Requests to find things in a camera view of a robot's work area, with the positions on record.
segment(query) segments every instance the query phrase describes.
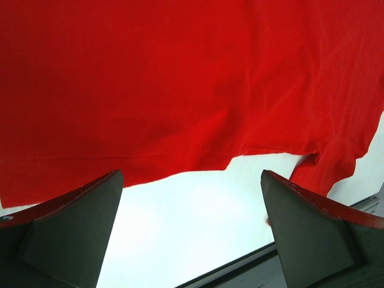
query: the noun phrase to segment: red edge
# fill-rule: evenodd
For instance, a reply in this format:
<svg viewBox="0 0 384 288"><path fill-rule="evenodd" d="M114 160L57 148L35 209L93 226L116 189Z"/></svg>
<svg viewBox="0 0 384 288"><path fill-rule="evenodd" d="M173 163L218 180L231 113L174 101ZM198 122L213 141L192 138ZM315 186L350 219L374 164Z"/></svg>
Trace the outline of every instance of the red edge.
<svg viewBox="0 0 384 288"><path fill-rule="evenodd" d="M7 217L12 217L12 219L1 222L0 229L29 223L42 218L52 217L55 214L59 213L62 209L66 208L68 205L87 195L93 187L98 185L100 182L106 180L114 173L115 171L112 171L76 190L53 198L49 201L43 202L31 208L13 214L9 214L7 215Z"/></svg>
<svg viewBox="0 0 384 288"><path fill-rule="evenodd" d="M384 218L355 210L351 207L333 201L332 199L304 189L288 179L274 173L273 171L268 172L277 178L282 184L295 191L298 196L302 197L302 199L314 209L328 218L342 219L353 224L384 230Z"/></svg>

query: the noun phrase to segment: red fabric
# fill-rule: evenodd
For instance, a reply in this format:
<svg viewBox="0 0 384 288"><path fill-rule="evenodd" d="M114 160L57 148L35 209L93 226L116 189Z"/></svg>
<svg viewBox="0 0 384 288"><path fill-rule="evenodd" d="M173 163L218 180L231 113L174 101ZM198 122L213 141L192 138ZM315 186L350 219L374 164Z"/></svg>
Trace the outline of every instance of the red fabric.
<svg viewBox="0 0 384 288"><path fill-rule="evenodd" d="M384 4L1 1L0 97L4 207L276 152L326 195L384 109Z"/></svg>

